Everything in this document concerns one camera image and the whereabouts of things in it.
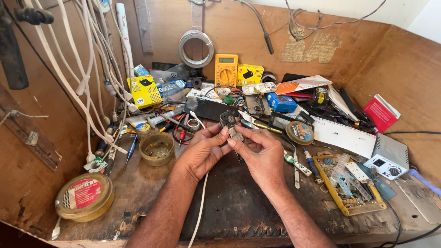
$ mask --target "yellow box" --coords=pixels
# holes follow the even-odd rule
[[[260,79],[262,79],[262,74],[263,67],[260,65],[237,64],[236,86],[260,83]]]
[[[127,84],[130,88],[130,79],[127,79]],[[132,96],[135,100],[135,105],[140,109],[162,101],[151,75],[132,78]]]

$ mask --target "resistor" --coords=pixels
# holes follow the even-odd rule
[[[324,168],[323,168],[323,172],[324,172],[325,174],[328,174],[328,172],[331,171],[332,169],[333,169],[332,167],[324,167]]]
[[[343,200],[341,200],[341,202],[343,203],[343,205],[357,204],[358,200],[357,200],[357,198],[351,198],[351,199],[343,199]]]

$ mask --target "white wall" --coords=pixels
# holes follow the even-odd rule
[[[429,1],[387,0],[377,12],[366,18],[366,20],[393,24],[407,29]],[[248,0],[248,2],[286,8],[285,0]],[[288,0],[291,9],[302,8],[311,12],[320,9],[324,14],[351,18],[361,18],[371,13],[382,2],[383,0]]]
[[[430,0],[408,31],[441,43],[441,0]]]

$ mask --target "wire coil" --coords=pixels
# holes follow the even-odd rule
[[[202,40],[208,46],[208,55],[207,55],[207,57],[205,57],[202,60],[199,60],[199,61],[192,60],[184,52],[184,44],[188,40],[193,39],[193,38],[197,38],[199,40]],[[210,38],[208,38],[208,36],[205,33],[201,32],[199,30],[189,30],[189,31],[185,32],[184,35],[179,40],[178,53],[179,53],[179,56],[181,56],[182,61],[186,65],[193,67],[193,68],[201,68],[201,67],[208,65],[208,63],[210,63],[210,61],[213,59],[213,53],[214,53],[213,43],[211,42]]]

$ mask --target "wooden workbench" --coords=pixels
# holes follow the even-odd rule
[[[120,145],[128,149],[129,135]],[[185,145],[176,145],[175,154],[182,154]],[[141,158],[138,143],[127,168],[126,156],[118,153],[110,178],[115,199],[101,217],[88,223],[62,219],[61,232],[49,243],[63,248],[123,247],[145,215],[155,203],[162,185],[176,159],[160,167],[147,165]],[[311,155],[318,151],[341,153],[307,146]],[[299,161],[307,165],[298,150]],[[390,209],[345,217],[331,195],[323,193],[312,177],[300,173],[300,189],[294,186],[294,168],[285,162],[285,179],[295,198],[315,220],[320,229],[337,244],[391,241],[396,238],[397,222]],[[196,188],[187,213],[178,246],[186,247],[193,234],[199,213],[203,180]],[[429,224],[394,183],[390,187],[397,193],[390,200],[400,217],[403,232],[400,240],[424,234],[436,225]],[[193,247],[274,247],[290,245],[291,241],[273,206],[254,182],[246,166],[237,161],[234,153],[224,156],[210,171],[206,186],[204,209]]]

